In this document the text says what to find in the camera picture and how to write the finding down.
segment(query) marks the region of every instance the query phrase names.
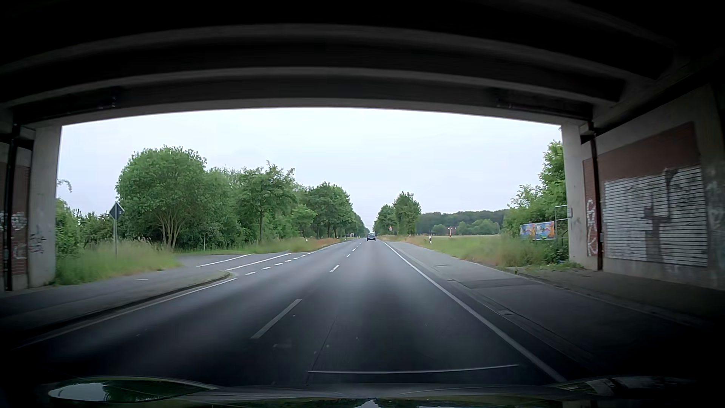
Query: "car hood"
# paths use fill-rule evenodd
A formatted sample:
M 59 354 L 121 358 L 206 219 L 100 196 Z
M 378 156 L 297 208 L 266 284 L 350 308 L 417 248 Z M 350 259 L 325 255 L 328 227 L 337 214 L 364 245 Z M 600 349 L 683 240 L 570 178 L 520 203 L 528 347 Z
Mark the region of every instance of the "car hood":
M 681 378 L 620 376 L 587 378 L 552 385 L 330 384 L 300 386 L 215 385 L 169 378 L 91 377 L 46 384 L 39 401 L 50 407 L 282 407 L 413 408 L 554 406 L 575 401 L 607 401 L 612 407 L 637 407 L 662 401 L 692 403 L 704 397 L 703 384 Z

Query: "sign post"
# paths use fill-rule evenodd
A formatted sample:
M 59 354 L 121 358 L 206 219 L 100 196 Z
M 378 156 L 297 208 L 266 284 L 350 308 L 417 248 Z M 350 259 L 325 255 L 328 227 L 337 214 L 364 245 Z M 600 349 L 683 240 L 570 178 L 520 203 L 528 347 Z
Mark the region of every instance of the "sign post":
M 123 208 L 121 207 L 121 204 L 116 201 L 108 214 L 110 214 L 111 218 L 113 218 L 113 246 L 116 251 L 116 258 L 118 258 L 118 217 L 123 214 Z

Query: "solid white line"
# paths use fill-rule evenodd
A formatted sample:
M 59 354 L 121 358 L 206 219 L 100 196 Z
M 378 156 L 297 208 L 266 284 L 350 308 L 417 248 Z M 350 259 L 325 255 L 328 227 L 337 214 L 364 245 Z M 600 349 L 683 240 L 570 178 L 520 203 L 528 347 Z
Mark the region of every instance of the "solid white line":
M 229 268 L 229 269 L 224 269 L 224 270 L 225 270 L 225 271 L 231 271 L 231 270 L 234 270 L 234 269 L 244 268 L 245 266 L 249 266 L 249 265 L 254 265 L 254 264 L 258 264 L 258 263 L 260 263 L 260 262 L 265 262 L 265 261 L 271 261 L 271 260 L 273 260 L 273 259 L 277 259 L 277 258 L 279 258 L 280 256 L 287 256 L 287 255 L 289 255 L 289 254 L 288 254 L 288 253 L 283 253 L 282 255 L 277 255 L 277 256 L 273 256 L 272 258 L 267 258 L 267 259 L 263 259 L 263 260 L 261 260 L 261 261 L 257 261 L 257 262 L 252 262 L 251 264 L 246 264 L 246 265 L 240 265 L 240 266 L 235 266 L 235 267 L 233 267 L 233 268 Z
M 275 324 L 276 322 L 279 322 L 279 320 L 280 320 L 280 319 L 282 319 L 282 318 L 284 317 L 284 315 L 285 315 L 285 314 L 289 313 L 289 311 L 291 311 L 291 310 L 292 310 L 292 308 L 293 308 L 293 307 L 295 307 L 295 306 L 297 306 L 297 304 L 298 304 L 299 302 L 301 302 L 301 301 L 302 301 L 302 299 L 297 299 L 297 300 L 295 300 L 294 302 L 292 302 L 292 304 L 290 304 L 289 306 L 287 306 L 287 308 L 286 308 L 286 309 L 284 309 L 284 310 L 283 310 L 283 311 L 282 311 L 282 312 L 281 312 L 280 314 L 278 314 L 277 316 L 275 316 L 275 318 L 274 318 L 274 319 L 270 320 L 270 321 L 269 321 L 269 323 L 267 323 L 267 324 L 266 324 L 266 325 L 265 325 L 264 327 L 262 327 L 262 328 L 260 329 L 260 331 L 256 332 L 256 333 L 255 333 L 255 334 L 254 334 L 254 335 L 253 335 L 253 336 L 251 337 L 251 339 L 255 339 L 255 338 L 260 338 L 260 337 L 262 337 L 262 335 L 263 335 L 263 334 L 265 334 L 265 333 L 267 332 L 267 330 L 269 330 L 270 328 L 272 328 L 272 326 L 274 326 L 274 324 Z
M 546 372 L 551 378 L 553 378 L 557 383 L 563 383 L 566 381 L 566 378 L 556 372 L 553 368 L 549 367 L 548 364 L 544 363 L 539 357 L 535 356 L 533 353 L 531 353 L 529 350 L 526 350 L 521 344 L 519 344 L 516 340 L 513 340 L 509 335 L 501 331 L 498 327 L 494 326 L 493 323 L 489 322 L 485 317 L 481 316 L 473 310 L 469 305 L 463 303 L 462 300 L 459 298 L 456 298 L 451 292 L 445 290 L 441 285 L 438 285 L 434 280 L 428 277 L 428 275 L 424 274 L 420 271 L 420 269 L 416 268 L 412 263 L 408 262 L 407 259 L 403 258 L 395 249 L 393 249 L 392 246 L 388 245 L 387 242 L 383 241 L 383 244 L 385 244 L 388 248 L 390 248 L 391 251 L 395 253 L 395 255 L 398 255 L 400 259 L 402 259 L 406 264 L 408 264 L 411 268 L 415 269 L 417 273 L 419 273 L 422 277 L 426 278 L 430 283 L 432 283 L 435 287 L 439 288 L 443 293 L 448 295 L 449 298 L 453 299 L 455 303 L 458 303 L 462 308 L 464 308 L 468 313 L 472 314 L 475 318 L 477 318 L 481 323 L 486 325 L 489 329 L 491 329 L 494 333 L 499 335 L 501 339 L 503 339 L 506 343 L 508 343 L 511 347 L 513 347 L 516 351 L 521 353 L 524 357 L 529 359 L 530 362 L 534 363 L 539 369 L 541 369 L 543 372 Z
M 308 370 L 307 372 L 316 372 L 318 374 L 426 374 L 429 372 L 461 372 L 461 371 L 479 371 L 492 370 L 494 368 L 518 367 L 518 364 L 494 365 L 491 367 L 473 367 L 473 368 L 452 368 L 449 370 L 411 370 L 411 371 L 333 371 L 333 370 Z
M 16 348 L 23 348 L 23 347 L 29 346 L 31 344 L 40 343 L 41 341 L 45 341 L 45 340 L 49 340 L 49 339 L 58 337 L 60 335 L 68 334 L 70 332 L 75 332 L 76 330 L 83 329 L 84 327 L 88 327 L 88 326 L 94 325 L 96 323 L 105 322 L 106 320 L 115 319 L 116 317 L 123 316 L 124 314 L 129 314 L 129 313 L 132 313 L 132 312 L 141 310 L 141 309 L 145 309 L 147 307 L 151 307 L 151 306 L 157 305 L 159 303 L 168 302 L 168 301 L 171 301 L 173 299 L 180 298 L 181 296 L 191 295 L 192 293 L 199 292 L 200 290 L 209 289 L 210 287 L 214 287 L 214 286 L 219 286 L 219 285 L 225 284 L 227 282 L 231 282 L 231 281 L 233 281 L 235 279 L 237 279 L 237 278 L 236 277 L 233 277 L 231 279 L 223 280 L 222 282 L 217 282 L 214 285 L 209 285 L 209 286 L 200 287 L 199 289 L 194 289 L 191 292 L 180 293 L 180 294 L 178 294 L 176 296 L 172 296 L 170 298 L 161 299 L 159 301 L 155 301 L 155 302 L 147 303 L 147 304 L 144 304 L 144 305 L 141 305 L 141 306 L 133 307 L 131 309 L 126 309 L 125 311 L 121 311 L 119 313 L 112 314 L 110 316 L 106 316 L 104 318 L 97 319 L 97 320 L 94 320 L 92 322 L 85 323 L 84 325 L 71 327 L 71 328 L 66 329 L 66 330 L 63 330 L 61 332 L 53 333 L 51 335 L 45 335 L 43 337 L 40 337 L 40 338 L 37 338 L 35 340 L 29 341 L 27 343 L 24 343 L 24 344 L 22 344 L 22 345 L 20 345 L 20 346 L 18 346 Z
M 246 254 L 246 255 L 240 255 L 240 256 L 235 256 L 234 258 L 229 258 L 229 259 L 225 259 L 224 261 L 216 261 L 216 262 L 211 262 L 211 263 L 209 263 L 209 264 L 204 264 L 204 265 L 196 265 L 196 267 L 198 268 L 198 267 L 200 267 L 200 266 L 207 266 L 207 265 L 221 264 L 222 262 L 227 262 L 227 261 L 233 261 L 233 260 L 235 260 L 235 259 L 243 258 L 243 257 L 245 257 L 245 256 L 250 256 L 250 255 L 251 255 L 251 253 L 248 253 L 248 254 Z

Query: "colorful poster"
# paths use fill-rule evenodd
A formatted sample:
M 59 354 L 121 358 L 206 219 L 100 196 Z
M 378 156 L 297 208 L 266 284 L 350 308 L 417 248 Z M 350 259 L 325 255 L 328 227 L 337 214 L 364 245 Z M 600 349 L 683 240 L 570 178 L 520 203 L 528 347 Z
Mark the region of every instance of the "colorful poster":
M 519 235 L 530 240 L 553 240 L 554 221 L 537 222 L 535 224 L 522 224 Z

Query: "bridge underpass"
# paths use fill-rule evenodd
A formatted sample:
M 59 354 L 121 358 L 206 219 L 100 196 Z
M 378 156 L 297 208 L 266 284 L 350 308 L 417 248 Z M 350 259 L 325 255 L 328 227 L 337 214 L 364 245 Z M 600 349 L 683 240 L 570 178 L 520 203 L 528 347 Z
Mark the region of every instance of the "bridge underpass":
M 63 125 L 309 106 L 560 124 L 573 261 L 725 287 L 725 51 L 713 10 L 587 1 L 245 7 L 10 6 L 0 54 L 4 290 L 54 276 Z

